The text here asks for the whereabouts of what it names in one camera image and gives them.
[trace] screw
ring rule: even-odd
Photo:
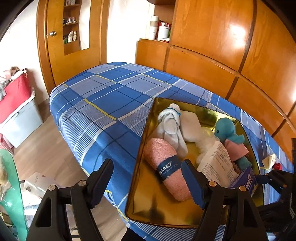
[[[209,181],[209,185],[211,187],[215,187],[215,186],[217,186],[217,183],[215,181]]]
[[[86,181],[85,180],[81,180],[81,181],[79,181],[78,185],[81,186],[81,187],[83,187],[83,186],[86,185]]]
[[[53,191],[55,189],[55,185],[50,185],[49,187],[48,187],[48,190],[50,190],[50,191]]]
[[[245,191],[247,190],[244,186],[240,186],[239,189],[240,189],[242,192],[245,192]]]

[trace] silver door handle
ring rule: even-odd
[[[57,34],[56,31],[51,31],[51,32],[49,33],[49,36],[50,36],[50,37],[53,37],[53,36],[55,36],[56,34]]]

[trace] receipt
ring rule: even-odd
[[[215,181],[220,186],[228,188],[237,179],[227,150],[220,141],[216,141],[202,158],[198,172],[204,173],[209,181]]]

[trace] plaid bedsheet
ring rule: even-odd
[[[285,153],[251,116],[216,94],[156,69],[122,62],[86,70],[56,87],[50,111],[57,128],[87,174],[98,170],[106,158],[114,161],[114,174],[105,197],[123,221],[145,240],[191,240],[194,229],[169,229],[129,220],[124,208],[141,136],[153,98],[163,97],[208,107],[238,119],[251,142],[259,165],[275,153],[284,171],[293,171]],[[264,186],[264,202],[279,198]],[[216,236],[219,240],[224,227]]]

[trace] purple package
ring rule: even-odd
[[[248,167],[238,176],[238,178],[230,185],[229,188],[236,189],[239,186],[244,186],[251,196],[253,196],[254,192],[258,187],[258,183],[254,176],[253,170],[251,167]]]

